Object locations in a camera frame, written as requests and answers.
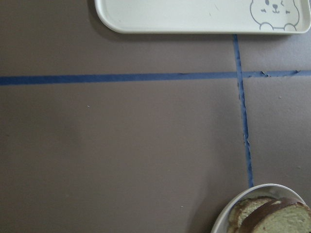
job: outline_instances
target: cartoon bear drawing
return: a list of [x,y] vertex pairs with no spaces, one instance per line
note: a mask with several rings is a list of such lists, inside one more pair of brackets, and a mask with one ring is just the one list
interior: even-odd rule
[[260,30],[297,31],[299,10],[294,0],[252,0],[250,12]]

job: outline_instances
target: blue tape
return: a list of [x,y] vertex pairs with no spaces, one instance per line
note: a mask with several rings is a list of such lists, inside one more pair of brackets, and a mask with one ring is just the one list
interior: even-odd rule
[[243,72],[244,78],[293,77],[293,76],[311,76],[311,70]]
[[172,74],[107,74],[107,75],[59,75],[0,77],[0,85],[28,85],[53,83],[99,83],[163,80],[198,80],[236,78],[235,72],[172,73]]
[[239,86],[239,94],[240,94],[240,101],[241,101],[241,116],[242,116],[242,126],[243,126],[243,134],[244,134],[248,186],[253,187],[254,180],[253,180],[250,145],[248,142],[248,125],[247,125],[247,113],[246,113],[245,94],[244,94],[244,86],[243,86],[243,73],[242,73],[242,64],[241,64],[238,36],[236,34],[233,35],[233,46],[234,46],[235,60],[236,60],[236,66],[237,66],[238,86]]

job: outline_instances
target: pound cake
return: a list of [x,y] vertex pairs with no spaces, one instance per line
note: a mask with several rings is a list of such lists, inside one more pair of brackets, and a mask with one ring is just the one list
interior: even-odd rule
[[[227,232],[311,233],[311,210],[308,206],[297,199],[268,199],[249,199],[237,203],[230,212]],[[246,207],[247,203],[253,203],[250,209]]]

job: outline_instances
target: white plate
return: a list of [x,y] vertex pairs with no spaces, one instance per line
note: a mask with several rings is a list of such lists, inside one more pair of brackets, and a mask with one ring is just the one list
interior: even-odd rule
[[272,197],[272,198],[296,198],[300,200],[303,204],[305,202],[302,200],[302,198],[296,194],[293,190],[279,185],[279,184],[262,184],[255,187],[252,187],[250,189],[247,189],[246,191],[240,193],[237,195],[229,204],[223,209],[223,211],[219,214],[213,229],[211,233],[226,233],[228,228],[228,216],[230,213],[231,208],[240,200],[246,199],[246,198],[256,198],[256,197]]

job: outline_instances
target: white tray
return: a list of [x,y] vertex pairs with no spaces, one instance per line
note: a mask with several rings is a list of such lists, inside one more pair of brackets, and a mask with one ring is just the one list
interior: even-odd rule
[[119,33],[305,33],[309,0],[95,0]]

